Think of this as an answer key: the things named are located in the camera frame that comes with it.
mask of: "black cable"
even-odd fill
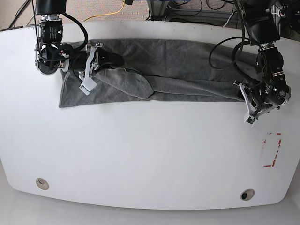
[[[170,20],[170,22],[172,22],[172,21],[173,22],[198,23],[198,24],[203,23],[203,24],[207,24],[207,25],[211,25],[211,26],[223,26],[225,24],[225,23],[223,23],[223,24],[212,24],[210,22],[195,22],[195,21],[189,21],[189,20],[185,20],[185,19],[176,19],[176,18]]]
[[[235,28],[236,28],[236,29],[238,28],[238,23],[239,23],[239,14],[238,14],[238,18],[237,18],[236,24],[235,24]]]
[[[83,42],[79,47],[77,47],[77,48],[74,49],[75,52],[78,52],[78,51],[82,50],[83,48],[85,48],[86,44],[87,44],[88,41],[89,41],[89,35],[88,35],[88,33],[86,32],[86,29],[84,28],[84,26],[83,26],[78,20],[76,20],[74,17],[70,16],[70,15],[67,14],[67,13],[63,13],[63,15],[64,15],[66,18],[68,18],[68,19],[72,20],[73,22],[75,22],[75,23],[80,27],[80,29],[82,30],[82,32],[83,32],[83,34],[84,34],[84,42]]]
[[[148,16],[148,18],[146,20],[149,20],[149,18],[150,18],[150,10],[148,10],[148,11],[149,11],[149,16]]]
[[[233,1],[226,1],[226,0],[219,0],[219,1],[224,1],[226,3],[229,3],[229,4],[233,4],[234,5],[234,2]]]
[[[37,38],[37,49],[38,49],[38,53],[39,53],[40,56],[41,56],[42,54],[41,54],[41,50],[40,50],[39,44],[38,44],[38,30],[37,30],[36,11],[35,11],[35,9],[34,9],[34,3],[33,3],[33,0],[31,0],[31,3],[32,3],[33,19],[34,19],[34,25],[35,25],[35,31],[36,31],[36,38]]]
[[[228,68],[230,66],[232,66],[237,60],[238,58],[240,57],[242,51],[243,51],[243,47],[244,47],[244,42],[245,42],[245,26],[244,26],[244,21],[243,21],[243,17],[242,17],[242,14],[240,12],[240,8],[238,6],[238,3],[237,3],[237,0],[234,0],[234,4],[235,4],[235,8],[238,12],[238,15],[239,17],[241,18],[241,23],[242,23],[242,37],[232,37],[232,38],[228,38],[224,41],[221,41],[220,43],[218,43],[215,47],[213,47],[213,49],[211,50],[210,52],[210,55],[209,55],[209,58],[208,58],[208,63],[210,65],[210,67],[212,67],[213,69],[217,69],[217,70],[220,70],[220,69],[225,69],[225,68]],[[226,41],[229,41],[229,40],[233,40],[233,39],[242,39],[241,41],[241,44],[240,44],[240,51],[237,53],[237,56],[235,57],[235,59],[228,65],[224,66],[224,67],[215,67],[214,65],[212,65],[211,63],[211,55],[213,54],[213,52],[215,51],[215,49],[220,46],[221,44],[223,44],[224,42]]]
[[[183,6],[185,4],[188,4],[190,1],[184,1],[183,3],[177,3],[176,1],[172,1],[172,3],[176,6]]]
[[[19,16],[23,13],[23,11],[25,10],[25,8],[28,6],[29,3],[30,3],[30,0],[26,0],[23,3],[23,5],[17,11],[17,13],[15,15],[15,18],[13,19],[13,21],[11,22],[11,24],[9,25],[8,28],[11,28],[13,26],[13,24],[16,22],[16,20],[19,18]]]
[[[244,45],[249,45],[250,44],[250,41],[245,41],[244,42]],[[237,44],[235,46],[235,48],[233,49],[232,51],[232,55],[231,55],[231,60],[234,61],[235,60],[235,57],[236,57],[236,52],[239,50],[241,46],[241,43]],[[248,80],[249,82],[251,82],[253,85],[255,85],[255,80],[256,79],[253,79],[251,78],[248,74],[246,74],[245,72],[243,72],[239,67],[238,65],[236,64],[236,62],[233,64],[233,67],[235,68],[235,70],[242,76],[244,77],[246,80]]]
[[[223,1],[223,5],[220,6],[219,8],[213,8],[213,7],[210,6],[209,0],[206,0],[206,5],[208,6],[208,8],[210,8],[212,10],[219,10],[219,9],[222,9],[226,5],[226,2]]]
[[[75,62],[77,61],[77,59],[80,57],[80,54],[74,59],[73,61],[73,65],[75,64]],[[79,80],[80,83],[82,83],[83,81],[79,78],[79,76],[75,73],[74,68],[72,67],[72,72],[74,74],[74,76],[77,78],[77,80]]]
[[[281,8],[279,8],[276,4],[275,4],[275,7],[277,7],[279,10],[281,10]]]
[[[28,26],[29,25],[29,23],[31,22],[31,20],[33,20],[33,17],[29,20],[29,22],[26,24],[26,26]]]
[[[202,4],[202,1],[200,0],[200,3],[201,3],[201,9],[200,9],[200,11],[199,12],[197,12],[196,14],[194,14],[194,15],[182,15],[182,14],[178,14],[178,13],[175,13],[174,11],[172,11],[172,13],[174,13],[174,14],[176,14],[176,15],[181,15],[181,16],[195,16],[195,15],[198,15],[199,13],[201,13],[201,11],[202,11],[202,6],[203,6],[203,4]]]
[[[260,86],[260,85],[262,85],[262,84],[264,84],[264,82],[263,81],[260,81],[260,82],[258,82],[256,85],[254,85],[254,86],[248,86],[249,88],[256,88],[256,87],[258,87],[258,86]]]

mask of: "metal bracket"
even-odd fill
[[[90,77],[93,72],[93,66],[91,67],[90,65],[95,57],[95,51],[98,47],[100,46],[97,45],[96,47],[92,46],[90,48],[90,55],[86,61],[85,72],[79,73],[79,78],[83,81],[79,89],[82,90],[85,95],[89,95],[90,92],[97,86],[97,83]]]
[[[164,17],[165,15],[165,10],[167,9],[167,6],[169,4],[170,0],[148,0],[148,7],[150,11],[150,15],[152,16],[161,16]]]
[[[240,83],[239,84],[239,87],[240,87],[240,91],[242,92],[242,95],[245,99],[245,102],[246,102],[246,107],[247,107],[247,113],[245,114],[244,116],[244,122],[247,122],[247,123],[250,123],[252,125],[254,125],[258,118],[266,113],[269,113],[270,111],[272,111],[273,109],[276,108],[276,106],[272,106],[262,112],[259,112],[257,115],[255,115],[255,111],[252,110],[251,108],[251,105],[250,105],[250,102],[249,102],[249,98],[248,98],[248,95],[245,91],[245,85],[243,83]]]

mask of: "white table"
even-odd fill
[[[240,36],[235,29],[176,22],[84,26],[90,39],[217,43]],[[242,103],[151,101],[59,109],[61,76],[36,70],[33,27],[1,32],[0,40],[0,157],[12,188],[80,203],[167,210],[247,207],[284,198],[300,158],[299,43],[277,42],[290,102],[251,127],[243,123]],[[65,24],[63,41],[80,40],[80,29]],[[82,118],[87,112],[89,121]],[[272,164],[279,138],[276,164],[264,167]],[[37,187],[37,178],[49,183],[47,191]],[[241,193],[250,188],[255,196],[242,201]]]

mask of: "gray towel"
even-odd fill
[[[127,101],[241,101],[234,81],[243,78],[233,67],[214,70],[208,64],[213,44],[157,39],[92,40],[109,52],[124,57],[123,68],[97,72],[97,87],[86,96],[73,73],[63,74],[59,107]],[[232,49],[219,47],[212,63],[218,67],[231,62]],[[257,78],[256,55],[243,52],[239,67]]]

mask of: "wire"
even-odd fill
[[[75,64],[75,62],[77,61],[77,59],[80,57],[80,54],[74,59],[73,61],[73,65]],[[83,81],[79,78],[79,76],[75,73],[74,68],[72,67],[72,72],[74,74],[74,76],[79,80],[80,83],[82,83]]]
[[[150,10],[148,10],[148,11],[149,11],[149,16],[148,16],[148,18],[146,20],[149,20],[149,18],[150,18]]]
[[[33,20],[33,17],[29,20],[29,22],[26,24],[26,26],[28,26],[29,25],[29,23],[31,22],[31,20]]]
[[[74,17],[70,16],[70,15],[67,14],[67,13],[64,13],[63,15],[64,15],[66,18],[68,18],[68,19],[72,20],[73,22],[75,22],[75,23],[80,27],[80,29],[82,30],[82,32],[83,32],[83,34],[84,34],[84,42],[81,44],[81,46],[79,46],[78,48],[75,48],[75,49],[74,49],[75,52],[82,50],[82,49],[86,46],[86,44],[88,43],[88,41],[89,41],[89,36],[88,36],[88,33],[87,33],[86,29],[85,29],[84,26],[83,26],[78,20],[76,20]]]
[[[275,4],[275,7],[277,7],[279,10],[281,10],[281,8],[279,8],[276,4]]]
[[[13,26],[13,24],[17,21],[17,19],[23,13],[23,11],[25,10],[25,8],[28,6],[29,3],[30,3],[30,0],[26,0],[23,3],[23,5],[19,8],[19,10],[17,11],[17,13],[15,14],[15,18],[13,19],[13,21],[11,22],[11,24],[9,25],[8,28],[11,28]]]
[[[184,20],[184,19],[177,19],[177,18],[174,18],[174,19],[171,19],[170,22],[173,21],[173,22],[187,22],[187,23],[198,23],[198,24],[207,24],[207,25],[211,25],[211,26],[223,26],[223,24],[212,24],[210,22],[195,22],[195,21],[189,21],[189,20]]]
[[[194,15],[182,15],[182,14],[178,14],[178,13],[175,13],[174,11],[172,11],[172,13],[176,14],[176,15],[181,15],[181,16],[195,16],[195,15],[198,15],[199,13],[201,13],[202,11],[202,1],[200,0],[200,3],[201,3],[201,9],[199,10],[199,12],[197,12],[196,14]]]
[[[239,14],[238,14],[238,18],[237,18],[236,24],[235,24],[235,28],[236,28],[236,29],[238,28],[238,23],[239,23]]]
[[[250,44],[250,41],[245,41],[244,42],[244,45],[249,45]],[[238,49],[240,48],[241,46],[241,42],[238,43],[235,48],[233,49],[232,51],[232,55],[231,55],[231,60],[233,61],[235,58],[236,58],[236,53],[238,51]],[[244,77],[246,80],[248,80],[249,82],[251,82],[253,85],[255,85],[255,79],[251,78],[248,74],[244,73],[239,67],[238,65],[236,64],[236,62],[233,64],[233,67],[239,72],[240,75],[242,75],[242,77]]]
[[[229,3],[229,4],[233,4],[234,5],[234,2],[233,1],[226,1],[226,0],[219,0],[219,1],[224,1],[226,3]]]
[[[244,25],[244,21],[243,21],[243,16],[240,12],[240,8],[238,6],[238,3],[237,3],[237,0],[234,0],[234,4],[235,4],[235,7],[236,7],[236,10],[238,12],[238,15],[239,17],[241,18],[241,23],[242,23],[242,37],[232,37],[232,38],[228,38],[224,41],[221,41],[220,43],[218,43],[215,47],[213,47],[213,49],[211,50],[210,52],[210,55],[209,55],[209,58],[208,58],[208,63],[210,65],[210,67],[212,67],[213,69],[217,69],[217,70],[221,70],[221,69],[225,69],[225,68],[228,68],[230,66],[232,66],[237,60],[238,58],[240,57],[242,51],[243,51],[243,47],[244,47],[244,42],[245,42],[245,25]],[[235,59],[228,65],[224,66],[224,67],[215,67],[214,65],[212,65],[211,63],[211,55],[213,54],[213,52],[215,51],[215,49],[220,46],[221,44],[223,44],[224,42],[226,41],[229,41],[229,40],[233,40],[233,39],[242,39],[241,41],[241,45],[240,45],[240,51],[237,53],[237,56],[235,57]]]
[[[229,23],[229,21],[231,20],[231,18],[233,17],[233,15],[234,15],[235,13],[236,13],[236,11],[234,11],[234,12],[230,15],[230,17],[228,18],[227,22],[224,24],[223,27],[225,27],[225,26]]]
[[[184,1],[183,3],[177,3],[176,1],[172,1],[172,3],[176,6],[183,6],[185,4],[188,4],[190,1]]]
[[[117,13],[119,13],[120,11],[123,10],[124,6],[125,6],[125,1],[123,1],[122,8],[121,8],[119,11],[117,11],[117,12],[114,12],[114,13],[108,13],[108,14],[102,14],[102,15],[93,15],[93,16],[91,16],[91,17],[85,19],[84,21],[87,21],[87,20],[89,20],[89,19],[91,19],[91,18],[94,18],[94,17],[100,17],[100,16],[104,16],[104,15],[113,15],[113,14],[117,14]]]
[[[219,10],[219,9],[223,8],[223,7],[226,5],[226,1],[222,1],[222,2],[223,2],[223,5],[220,6],[219,8],[212,8],[212,7],[210,6],[209,0],[206,0],[206,5],[208,6],[208,8],[210,8],[210,9],[212,9],[212,10]]]

